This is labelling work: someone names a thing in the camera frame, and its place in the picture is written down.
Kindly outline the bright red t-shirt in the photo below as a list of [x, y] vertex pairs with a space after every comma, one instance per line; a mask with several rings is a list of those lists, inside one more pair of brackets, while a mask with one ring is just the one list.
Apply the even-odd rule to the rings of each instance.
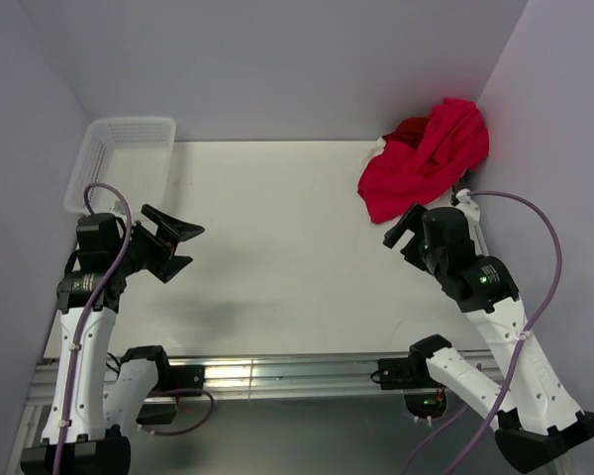
[[387, 143], [358, 180], [357, 194], [374, 224], [437, 200], [489, 154], [489, 133], [475, 103], [445, 98], [424, 117], [430, 122], [417, 148]]

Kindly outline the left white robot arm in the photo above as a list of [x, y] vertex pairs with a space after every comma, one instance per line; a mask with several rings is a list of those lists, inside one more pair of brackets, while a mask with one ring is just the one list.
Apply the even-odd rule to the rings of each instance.
[[162, 346], [130, 348], [110, 391], [104, 389], [108, 349], [130, 276], [148, 271], [166, 283], [191, 263], [178, 245], [204, 233], [143, 205], [151, 232], [112, 213], [77, 222], [77, 249], [57, 286], [60, 357], [49, 419], [36, 447], [22, 452], [26, 474], [126, 474], [131, 465], [128, 434], [151, 395], [173, 382]]

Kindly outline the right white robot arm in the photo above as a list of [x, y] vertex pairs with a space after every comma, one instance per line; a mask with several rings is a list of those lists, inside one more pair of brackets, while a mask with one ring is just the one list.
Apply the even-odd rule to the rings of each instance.
[[445, 387], [483, 418], [481, 429], [447, 469], [452, 473], [486, 430], [516, 471], [527, 474], [594, 438], [594, 413], [565, 390], [534, 333], [558, 284], [528, 316], [516, 282], [498, 258], [478, 252], [471, 236], [480, 221], [474, 193], [462, 189], [450, 205], [414, 204], [384, 236], [393, 247], [405, 232], [405, 260], [433, 276], [487, 344], [504, 382], [467, 362], [439, 334], [413, 343], [407, 356], [383, 358], [371, 379], [383, 390]]

